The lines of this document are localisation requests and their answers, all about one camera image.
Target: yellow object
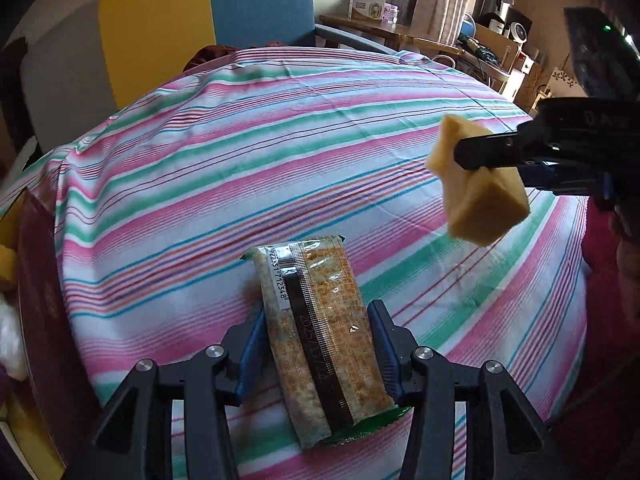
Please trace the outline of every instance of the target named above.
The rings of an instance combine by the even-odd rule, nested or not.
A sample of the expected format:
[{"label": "yellow object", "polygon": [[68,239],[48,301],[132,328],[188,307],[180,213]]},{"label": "yellow object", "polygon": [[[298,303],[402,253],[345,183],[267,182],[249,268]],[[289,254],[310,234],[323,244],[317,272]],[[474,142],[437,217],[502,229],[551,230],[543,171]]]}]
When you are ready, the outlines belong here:
[{"label": "yellow object", "polygon": [[14,290],[15,279],[15,251],[0,245],[0,292]]},{"label": "yellow object", "polygon": [[36,473],[34,473],[33,469],[31,469],[29,462],[27,462],[27,459],[24,457],[22,451],[20,450],[18,443],[15,441],[14,434],[12,433],[11,428],[9,428],[9,425],[4,422],[0,422],[0,431],[4,435],[5,440],[9,443],[9,446],[11,446],[12,451],[18,457],[18,460],[20,460],[24,468],[27,470],[27,473],[29,473],[29,475],[31,475],[31,477],[35,480],[38,480]]},{"label": "yellow object", "polygon": [[9,394],[7,399],[9,428],[39,480],[59,480],[64,466],[56,453],[35,406]]},{"label": "yellow object", "polygon": [[20,225],[24,195],[24,191],[18,195],[18,198],[9,206],[0,220],[0,244],[14,251],[18,248],[18,226]]},{"label": "yellow object", "polygon": [[453,158],[460,139],[489,134],[479,124],[446,115],[425,162],[442,181],[449,235],[480,246],[492,244],[529,215],[529,200],[516,168],[467,171]]},{"label": "yellow object", "polygon": [[123,108],[177,76],[215,44],[211,0],[100,0],[102,50]]}]

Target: packaged snack bar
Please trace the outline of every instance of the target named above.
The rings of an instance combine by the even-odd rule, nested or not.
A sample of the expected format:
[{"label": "packaged snack bar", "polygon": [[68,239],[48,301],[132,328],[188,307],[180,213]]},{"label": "packaged snack bar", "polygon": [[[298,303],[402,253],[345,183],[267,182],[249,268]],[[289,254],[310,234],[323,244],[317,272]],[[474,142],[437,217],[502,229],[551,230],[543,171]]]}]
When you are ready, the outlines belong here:
[{"label": "packaged snack bar", "polygon": [[404,413],[384,415],[394,402],[340,237],[254,247],[243,258],[260,278],[271,351],[303,449],[362,436]]}]

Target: yellow sponge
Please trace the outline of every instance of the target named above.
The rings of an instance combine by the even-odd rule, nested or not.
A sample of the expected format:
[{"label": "yellow sponge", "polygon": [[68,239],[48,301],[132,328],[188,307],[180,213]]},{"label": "yellow sponge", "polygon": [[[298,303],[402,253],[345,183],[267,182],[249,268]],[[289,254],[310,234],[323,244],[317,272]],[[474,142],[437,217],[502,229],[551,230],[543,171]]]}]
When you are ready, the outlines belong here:
[{"label": "yellow sponge", "polygon": [[480,246],[495,242],[529,215],[529,200],[516,168],[468,171],[456,164],[460,139],[491,134],[462,117],[446,115],[425,166],[442,181],[449,235]]}]

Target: striped tablecloth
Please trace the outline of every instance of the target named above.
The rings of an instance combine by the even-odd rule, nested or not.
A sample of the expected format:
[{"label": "striped tablecloth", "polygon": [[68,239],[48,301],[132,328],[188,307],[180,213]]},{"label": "striped tablecloth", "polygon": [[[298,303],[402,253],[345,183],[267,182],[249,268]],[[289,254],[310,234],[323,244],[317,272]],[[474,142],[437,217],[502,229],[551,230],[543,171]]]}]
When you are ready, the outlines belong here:
[{"label": "striped tablecloth", "polygon": [[[488,248],[446,234],[423,161],[445,113],[494,132],[527,116],[486,86],[412,53],[238,52],[155,90],[50,152],[28,184],[55,210],[66,307],[105,402],[134,363],[219,342],[259,297],[257,244],[345,237],[365,303],[454,362],[503,362],[542,417],[572,384],[586,328],[586,202],[529,191],[531,215]],[[272,368],[228,410],[245,479],[395,478],[411,416],[300,453]],[[462,478],[458,412],[454,476]],[[181,406],[174,469],[184,466]]]}]

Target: white box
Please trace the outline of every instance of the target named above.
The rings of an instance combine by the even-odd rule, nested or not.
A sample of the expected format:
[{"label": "white box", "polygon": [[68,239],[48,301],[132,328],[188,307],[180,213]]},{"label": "white box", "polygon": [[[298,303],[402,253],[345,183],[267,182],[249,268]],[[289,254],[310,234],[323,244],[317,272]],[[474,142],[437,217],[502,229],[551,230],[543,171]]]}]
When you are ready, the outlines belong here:
[{"label": "white box", "polygon": [[349,17],[367,22],[382,22],[386,0],[350,0]]}]

